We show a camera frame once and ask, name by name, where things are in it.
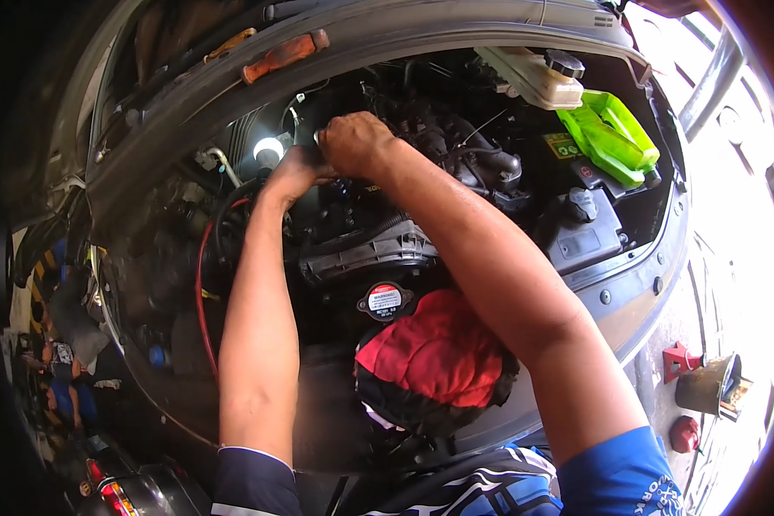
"taillight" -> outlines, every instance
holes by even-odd
[[[117,482],[104,485],[101,488],[101,497],[119,516],[138,516],[138,511]]]
[[[97,487],[103,480],[105,480],[106,475],[101,469],[97,466],[97,462],[95,462],[93,459],[86,459],[86,469],[89,470],[89,479],[92,481],[92,484]]]

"sleeve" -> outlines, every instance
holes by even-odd
[[[221,448],[211,512],[214,516],[300,516],[295,473],[263,451]]]
[[[563,516],[684,514],[661,443],[647,426],[579,453],[559,468],[558,477]]]

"warning label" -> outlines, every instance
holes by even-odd
[[[379,285],[367,296],[367,306],[373,312],[387,311],[386,309],[401,306],[401,292],[392,285]]]

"hand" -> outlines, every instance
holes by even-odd
[[[319,132],[324,158],[349,178],[372,178],[381,169],[380,160],[390,155],[390,147],[397,141],[390,129],[368,111],[335,117]]]
[[[317,148],[293,145],[272,172],[261,193],[282,202],[289,210],[310,187],[335,177],[336,173],[323,162]]]

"red jack stand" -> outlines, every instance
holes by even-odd
[[[693,371],[705,365],[702,356],[692,356],[679,341],[675,347],[662,350],[662,362],[665,366],[663,383],[676,380],[684,371]]]

